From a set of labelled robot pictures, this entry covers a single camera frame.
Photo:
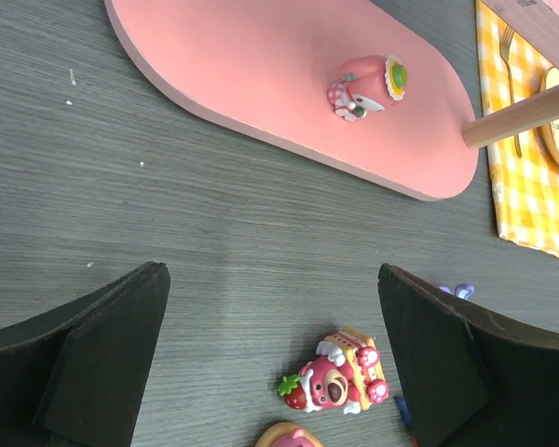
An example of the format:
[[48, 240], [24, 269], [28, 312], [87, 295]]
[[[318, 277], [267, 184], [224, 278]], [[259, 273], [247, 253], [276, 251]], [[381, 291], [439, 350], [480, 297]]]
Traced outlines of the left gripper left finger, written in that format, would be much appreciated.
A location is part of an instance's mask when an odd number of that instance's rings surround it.
[[0, 329], [0, 446], [129, 446], [169, 292], [148, 262]]

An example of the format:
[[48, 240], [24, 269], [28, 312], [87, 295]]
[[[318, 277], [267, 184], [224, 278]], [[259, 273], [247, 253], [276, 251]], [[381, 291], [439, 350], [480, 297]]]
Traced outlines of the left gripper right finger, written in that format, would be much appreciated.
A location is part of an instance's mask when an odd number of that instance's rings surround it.
[[559, 446], [559, 333], [382, 264], [378, 295], [421, 446]]

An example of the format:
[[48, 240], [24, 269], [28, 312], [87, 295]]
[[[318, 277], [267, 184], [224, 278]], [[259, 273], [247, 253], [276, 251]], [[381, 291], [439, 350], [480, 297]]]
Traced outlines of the purple bunny with cake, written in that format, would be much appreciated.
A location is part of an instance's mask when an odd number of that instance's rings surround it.
[[447, 286], [440, 286], [439, 289], [465, 301], [468, 301], [475, 293], [475, 287], [469, 283], [457, 284], [453, 289]]

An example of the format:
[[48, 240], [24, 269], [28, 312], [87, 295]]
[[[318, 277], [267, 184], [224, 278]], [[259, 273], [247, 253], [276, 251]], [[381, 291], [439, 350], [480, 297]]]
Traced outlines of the pink bear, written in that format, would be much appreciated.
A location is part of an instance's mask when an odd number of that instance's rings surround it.
[[255, 447], [322, 447], [311, 432], [292, 422], [280, 422], [268, 428], [254, 444]]
[[339, 409], [358, 414], [389, 397], [389, 384], [375, 339], [352, 328], [325, 336], [316, 358], [284, 376], [277, 393], [291, 408], [306, 413]]

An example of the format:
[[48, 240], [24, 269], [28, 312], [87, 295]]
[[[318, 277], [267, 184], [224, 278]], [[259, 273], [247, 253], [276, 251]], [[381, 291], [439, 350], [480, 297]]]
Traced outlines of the pink three-tier wooden shelf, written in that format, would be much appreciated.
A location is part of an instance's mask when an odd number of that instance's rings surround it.
[[[369, 1], [109, 1], [142, 74], [190, 113], [419, 200], [457, 196], [481, 147], [559, 117], [559, 87], [484, 118], [448, 60]], [[342, 62], [395, 55], [401, 104], [355, 123], [326, 98]]]

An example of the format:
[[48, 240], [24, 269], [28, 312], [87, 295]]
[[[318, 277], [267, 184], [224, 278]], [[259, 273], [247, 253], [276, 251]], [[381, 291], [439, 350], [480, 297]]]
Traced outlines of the pink bear on donut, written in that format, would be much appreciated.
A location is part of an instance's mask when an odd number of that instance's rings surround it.
[[255, 447], [322, 447], [311, 432], [292, 422], [280, 422], [268, 428], [254, 444]]

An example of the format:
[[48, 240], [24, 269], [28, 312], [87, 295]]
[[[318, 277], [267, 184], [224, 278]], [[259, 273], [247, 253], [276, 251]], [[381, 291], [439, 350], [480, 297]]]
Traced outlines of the yellow white checkered cloth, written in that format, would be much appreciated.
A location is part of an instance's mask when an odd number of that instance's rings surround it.
[[[482, 105], [490, 115], [510, 105], [507, 70], [498, 52], [506, 23], [481, 1], [476, 23]], [[519, 35], [513, 38], [510, 65], [517, 102], [536, 94], [552, 67]], [[537, 130], [522, 132], [518, 139], [520, 156], [512, 137], [487, 146], [498, 235], [559, 258], [559, 167]]]

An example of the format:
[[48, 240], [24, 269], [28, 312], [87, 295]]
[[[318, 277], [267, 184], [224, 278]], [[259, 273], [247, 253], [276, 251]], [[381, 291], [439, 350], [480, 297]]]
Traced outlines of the pink toy with yellow hat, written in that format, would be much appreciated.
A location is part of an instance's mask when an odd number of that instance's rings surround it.
[[347, 122], [385, 111], [404, 98], [408, 73], [394, 55], [371, 55], [344, 62], [326, 90], [334, 113]]

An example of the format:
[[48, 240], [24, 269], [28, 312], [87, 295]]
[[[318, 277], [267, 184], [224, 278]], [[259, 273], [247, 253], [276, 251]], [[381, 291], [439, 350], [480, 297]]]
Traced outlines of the gold fork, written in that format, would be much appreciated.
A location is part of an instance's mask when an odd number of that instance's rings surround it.
[[507, 70], [507, 83], [509, 87], [509, 98], [510, 104], [515, 104], [515, 94], [514, 94], [514, 84], [513, 75], [510, 65], [510, 55], [511, 55], [511, 45], [513, 43], [513, 38], [515, 36], [515, 31], [510, 25], [506, 25], [504, 31], [499, 38], [499, 57], [501, 58], [504, 66]]

